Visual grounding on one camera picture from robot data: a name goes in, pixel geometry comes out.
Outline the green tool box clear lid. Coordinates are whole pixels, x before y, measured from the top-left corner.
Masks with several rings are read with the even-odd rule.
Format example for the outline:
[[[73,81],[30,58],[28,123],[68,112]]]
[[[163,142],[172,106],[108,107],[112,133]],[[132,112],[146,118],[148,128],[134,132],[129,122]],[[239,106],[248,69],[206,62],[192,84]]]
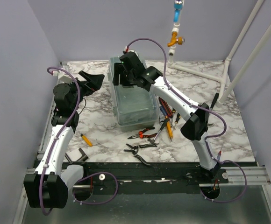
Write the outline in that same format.
[[[118,56],[109,59],[107,75],[119,129],[128,132],[153,126],[158,121],[156,97],[136,85],[113,85],[115,63],[121,63]]]

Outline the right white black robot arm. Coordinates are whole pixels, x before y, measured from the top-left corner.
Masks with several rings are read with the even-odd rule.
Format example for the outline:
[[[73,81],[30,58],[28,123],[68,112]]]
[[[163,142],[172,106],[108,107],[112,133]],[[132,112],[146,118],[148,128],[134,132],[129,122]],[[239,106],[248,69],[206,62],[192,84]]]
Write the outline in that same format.
[[[197,152],[201,178],[207,183],[218,177],[220,165],[211,155],[211,147],[206,142],[208,136],[208,105],[190,100],[168,83],[164,74],[153,66],[146,68],[134,52],[119,57],[120,75],[130,85],[136,85],[160,97],[175,108],[185,124],[180,129],[182,135],[191,140]]]

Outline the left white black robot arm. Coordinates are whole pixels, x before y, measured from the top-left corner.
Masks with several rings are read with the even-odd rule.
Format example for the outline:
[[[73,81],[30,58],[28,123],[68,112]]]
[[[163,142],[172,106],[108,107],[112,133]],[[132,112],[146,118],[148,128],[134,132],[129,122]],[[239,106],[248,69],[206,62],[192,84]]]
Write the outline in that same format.
[[[81,165],[69,165],[62,171],[63,160],[71,139],[78,126],[79,103],[84,97],[98,91],[104,75],[91,75],[80,71],[84,78],[72,78],[69,83],[62,82],[53,89],[55,109],[51,119],[51,135],[44,156],[32,174],[25,175],[24,188],[32,208],[62,209],[65,207],[69,191],[77,182],[89,181],[89,172]]]

